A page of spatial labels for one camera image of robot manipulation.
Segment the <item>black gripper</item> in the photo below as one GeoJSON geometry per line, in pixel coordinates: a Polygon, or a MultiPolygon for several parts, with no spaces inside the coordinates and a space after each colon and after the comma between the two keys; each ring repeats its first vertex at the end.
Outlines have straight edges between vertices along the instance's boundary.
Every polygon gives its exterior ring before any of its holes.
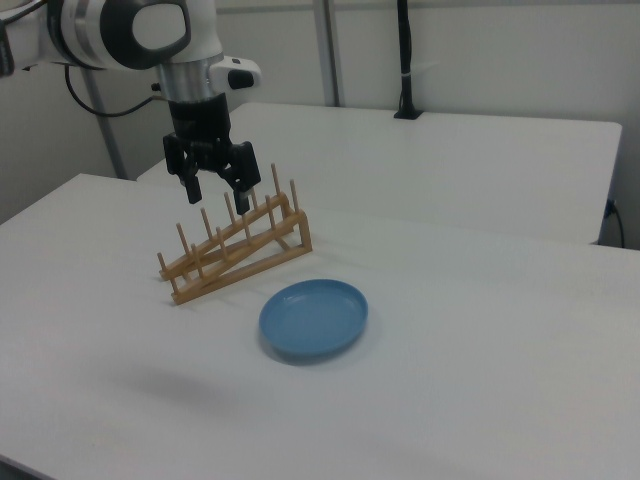
{"type": "Polygon", "coordinates": [[[169,174],[177,176],[190,204],[202,199],[198,170],[217,171],[231,187],[238,215],[249,211],[249,197],[261,176],[250,142],[232,144],[227,96],[199,102],[169,102],[174,132],[163,138],[169,174]]]}

